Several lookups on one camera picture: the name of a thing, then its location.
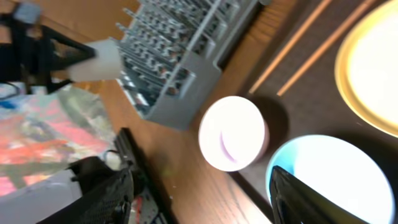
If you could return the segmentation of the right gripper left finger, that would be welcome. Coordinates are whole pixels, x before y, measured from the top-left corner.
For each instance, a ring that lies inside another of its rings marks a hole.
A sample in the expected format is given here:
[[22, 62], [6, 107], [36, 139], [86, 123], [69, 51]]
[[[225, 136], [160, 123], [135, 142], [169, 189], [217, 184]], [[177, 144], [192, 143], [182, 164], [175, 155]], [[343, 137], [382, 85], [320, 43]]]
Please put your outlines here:
[[39, 224], [127, 224], [134, 200], [133, 185], [130, 170], [120, 170]]

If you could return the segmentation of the wooden chopstick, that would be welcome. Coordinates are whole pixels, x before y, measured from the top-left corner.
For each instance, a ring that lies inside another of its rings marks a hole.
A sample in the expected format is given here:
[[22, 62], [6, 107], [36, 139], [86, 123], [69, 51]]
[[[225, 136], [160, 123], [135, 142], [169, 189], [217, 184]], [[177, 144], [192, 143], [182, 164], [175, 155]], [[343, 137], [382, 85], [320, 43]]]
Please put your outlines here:
[[307, 31], [307, 29], [314, 23], [317, 17], [328, 7], [332, 0], [322, 0], [320, 4], [315, 8], [315, 10], [306, 18], [299, 29], [294, 33], [294, 35], [289, 39], [289, 41], [284, 45], [280, 52], [275, 56], [275, 58], [270, 62], [266, 69], [262, 72], [261, 76], [256, 80], [253, 86], [249, 89], [249, 94], [254, 94], [256, 90], [262, 85], [265, 79], [273, 72], [273, 70], [278, 66], [278, 64], [284, 59], [288, 52], [293, 48], [293, 46], [299, 41], [301, 36]]
[[377, 0], [363, 1], [319, 46], [277, 92], [282, 96]]

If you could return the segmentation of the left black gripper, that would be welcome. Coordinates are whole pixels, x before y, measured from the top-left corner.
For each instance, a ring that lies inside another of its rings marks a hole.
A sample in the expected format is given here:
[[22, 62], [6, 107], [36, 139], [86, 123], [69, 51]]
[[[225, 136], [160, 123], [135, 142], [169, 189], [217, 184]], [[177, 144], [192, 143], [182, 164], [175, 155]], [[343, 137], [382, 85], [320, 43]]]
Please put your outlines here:
[[[15, 20], [12, 12], [1, 13], [1, 26], [9, 31], [10, 42], [1, 44], [1, 82], [22, 82], [26, 93], [32, 93], [35, 85], [34, 76], [30, 74], [36, 57], [35, 24], [25, 24]], [[41, 57], [48, 67], [69, 67], [96, 57], [94, 48], [77, 42], [47, 26], [41, 26]], [[46, 83], [47, 93], [54, 93], [72, 84], [72, 80]]]

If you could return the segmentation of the pink white bowl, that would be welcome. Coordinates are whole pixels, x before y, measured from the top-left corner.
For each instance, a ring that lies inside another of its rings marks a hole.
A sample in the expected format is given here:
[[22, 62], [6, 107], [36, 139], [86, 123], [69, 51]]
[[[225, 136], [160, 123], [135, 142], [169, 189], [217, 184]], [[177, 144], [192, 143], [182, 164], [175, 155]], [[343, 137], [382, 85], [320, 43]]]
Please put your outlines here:
[[259, 160], [269, 141], [269, 126], [259, 108], [240, 96], [227, 96], [213, 103], [198, 130], [203, 157], [225, 172], [244, 169]]

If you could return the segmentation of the light blue bowl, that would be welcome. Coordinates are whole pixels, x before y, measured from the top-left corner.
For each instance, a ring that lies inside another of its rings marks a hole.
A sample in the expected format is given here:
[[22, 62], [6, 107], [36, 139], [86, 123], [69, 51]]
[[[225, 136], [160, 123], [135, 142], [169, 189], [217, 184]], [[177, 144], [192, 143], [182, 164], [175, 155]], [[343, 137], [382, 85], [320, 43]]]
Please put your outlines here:
[[267, 165], [268, 197], [275, 166], [368, 223], [394, 222], [396, 200], [388, 178], [373, 159], [347, 141], [311, 134], [281, 145]]

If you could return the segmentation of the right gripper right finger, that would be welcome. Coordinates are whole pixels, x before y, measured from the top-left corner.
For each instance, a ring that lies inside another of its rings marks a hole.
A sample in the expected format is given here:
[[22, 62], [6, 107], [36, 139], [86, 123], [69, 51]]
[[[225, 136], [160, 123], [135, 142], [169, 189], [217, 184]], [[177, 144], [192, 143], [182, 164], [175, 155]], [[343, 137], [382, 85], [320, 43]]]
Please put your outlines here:
[[344, 224], [365, 221], [347, 212], [280, 166], [272, 168], [271, 205], [277, 224]]

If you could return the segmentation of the white plastic cup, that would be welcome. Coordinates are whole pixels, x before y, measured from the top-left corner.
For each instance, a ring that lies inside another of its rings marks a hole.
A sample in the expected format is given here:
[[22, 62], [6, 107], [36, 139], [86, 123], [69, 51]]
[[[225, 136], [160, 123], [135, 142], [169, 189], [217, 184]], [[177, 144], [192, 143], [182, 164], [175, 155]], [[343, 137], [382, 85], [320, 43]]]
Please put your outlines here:
[[93, 82], [119, 78], [123, 60], [118, 46], [113, 40], [100, 40], [87, 43], [95, 50], [95, 56], [68, 67], [68, 77], [74, 82]]

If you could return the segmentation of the yellow round plate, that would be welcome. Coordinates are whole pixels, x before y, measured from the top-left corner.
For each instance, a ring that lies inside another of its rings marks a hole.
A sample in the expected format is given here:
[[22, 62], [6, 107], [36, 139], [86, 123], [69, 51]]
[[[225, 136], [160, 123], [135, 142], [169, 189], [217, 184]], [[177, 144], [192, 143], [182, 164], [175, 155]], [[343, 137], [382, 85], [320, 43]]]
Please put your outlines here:
[[363, 121], [397, 136], [397, 1], [386, 1], [345, 37], [335, 60], [335, 81]]

